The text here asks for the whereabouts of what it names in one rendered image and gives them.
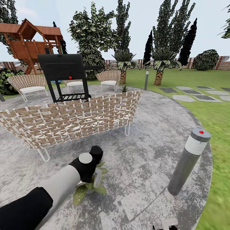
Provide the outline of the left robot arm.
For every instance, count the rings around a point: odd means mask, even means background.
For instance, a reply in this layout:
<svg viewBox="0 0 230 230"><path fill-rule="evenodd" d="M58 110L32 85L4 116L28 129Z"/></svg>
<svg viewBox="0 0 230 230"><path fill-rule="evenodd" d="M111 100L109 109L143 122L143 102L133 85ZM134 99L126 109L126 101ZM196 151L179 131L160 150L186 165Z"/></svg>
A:
<svg viewBox="0 0 230 230"><path fill-rule="evenodd" d="M99 186L101 170L96 165L102 156L101 148L92 146L22 198L0 207L0 230L40 230L81 181L90 183L95 175L94 188Z"/></svg>

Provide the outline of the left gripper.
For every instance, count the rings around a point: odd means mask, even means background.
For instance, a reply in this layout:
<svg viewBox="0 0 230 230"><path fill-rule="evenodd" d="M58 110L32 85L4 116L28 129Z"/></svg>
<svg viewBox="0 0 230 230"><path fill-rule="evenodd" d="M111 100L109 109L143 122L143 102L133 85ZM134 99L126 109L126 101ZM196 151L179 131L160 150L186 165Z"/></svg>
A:
<svg viewBox="0 0 230 230"><path fill-rule="evenodd" d="M91 168L88 173L83 177L83 179L81 180L84 183L90 183L91 179L92 179L92 175L94 173L95 168Z"/></svg>

